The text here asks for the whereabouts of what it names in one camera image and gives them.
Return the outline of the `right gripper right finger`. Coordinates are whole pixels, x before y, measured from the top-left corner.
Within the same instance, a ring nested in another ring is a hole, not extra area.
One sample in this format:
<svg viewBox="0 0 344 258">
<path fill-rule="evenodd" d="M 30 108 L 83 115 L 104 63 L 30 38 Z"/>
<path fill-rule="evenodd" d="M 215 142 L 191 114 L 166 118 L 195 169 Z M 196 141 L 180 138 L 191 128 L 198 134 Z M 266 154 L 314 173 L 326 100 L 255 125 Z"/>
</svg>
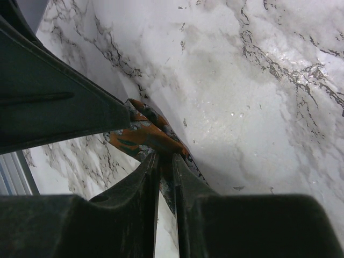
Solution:
<svg viewBox="0 0 344 258">
<path fill-rule="evenodd" d="M 222 196 L 178 154 L 173 173 L 180 257 L 343 257 L 311 196 Z"/>
</svg>

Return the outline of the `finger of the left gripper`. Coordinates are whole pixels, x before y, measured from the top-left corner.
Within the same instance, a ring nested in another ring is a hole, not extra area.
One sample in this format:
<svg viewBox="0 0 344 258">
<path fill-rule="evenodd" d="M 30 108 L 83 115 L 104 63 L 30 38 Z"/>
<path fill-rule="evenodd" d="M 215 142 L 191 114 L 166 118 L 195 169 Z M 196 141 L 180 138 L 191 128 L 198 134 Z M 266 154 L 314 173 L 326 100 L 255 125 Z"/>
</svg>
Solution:
<svg viewBox="0 0 344 258">
<path fill-rule="evenodd" d="M 1 20 L 1 153 L 129 125 L 120 100 Z"/>
</svg>

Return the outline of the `orange floral tie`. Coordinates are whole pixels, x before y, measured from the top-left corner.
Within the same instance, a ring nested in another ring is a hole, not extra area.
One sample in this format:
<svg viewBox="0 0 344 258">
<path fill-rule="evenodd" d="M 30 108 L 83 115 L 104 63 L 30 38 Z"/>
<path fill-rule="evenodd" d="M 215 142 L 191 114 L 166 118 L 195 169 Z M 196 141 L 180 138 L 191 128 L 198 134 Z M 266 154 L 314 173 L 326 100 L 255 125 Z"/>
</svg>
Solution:
<svg viewBox="0 0 344 258">
<path fill-rule="evenodd" d="M 161 154 L 167 160 L 160 169 L 160 192 L 172 214 L 175 214 L 174 176 L 171 159 L 179 154 L 190 171 L 208 185 L 199 171 L 189 151 L 179 140 L 166 120 L 152 107 L 135 99 L 128 99 L 125 107 L 129 111 L 131 125 L 129 128 L 104 133 L 104 139 L 128 156 L 143 162 L 152 152 Z"/>
</svg>

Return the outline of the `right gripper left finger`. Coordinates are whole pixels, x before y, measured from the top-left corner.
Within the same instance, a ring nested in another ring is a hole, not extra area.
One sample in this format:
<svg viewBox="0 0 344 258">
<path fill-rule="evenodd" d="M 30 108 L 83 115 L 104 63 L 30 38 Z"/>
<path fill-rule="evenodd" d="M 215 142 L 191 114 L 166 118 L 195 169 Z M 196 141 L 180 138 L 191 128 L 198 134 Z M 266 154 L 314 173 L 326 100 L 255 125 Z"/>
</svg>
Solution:
<svg viewBox="0 0 344 258">
<path fill-rule="evenodd" d="M 3 196 L 1 257 L 153 257 L 159 156 L 103 193 Z"/>
</svg>

